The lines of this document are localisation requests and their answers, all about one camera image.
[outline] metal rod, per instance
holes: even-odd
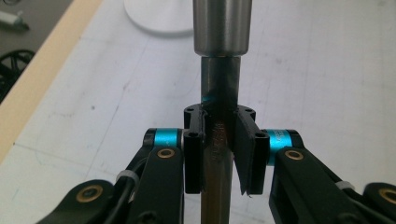
[[[202,58],[201,62],[201,104],[206,112],[201,223],[228,223],[240,58]]]

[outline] black cable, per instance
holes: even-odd
[[[129,198],[134,190],[135,182],[130,177],[123,176],[121,178],[126,179],[124,188],[115,207],[109,212],[106,220],[103,222],[104,224],[123,223],[123,219],[126,218],[124,214],[126,214],[128,209]]]

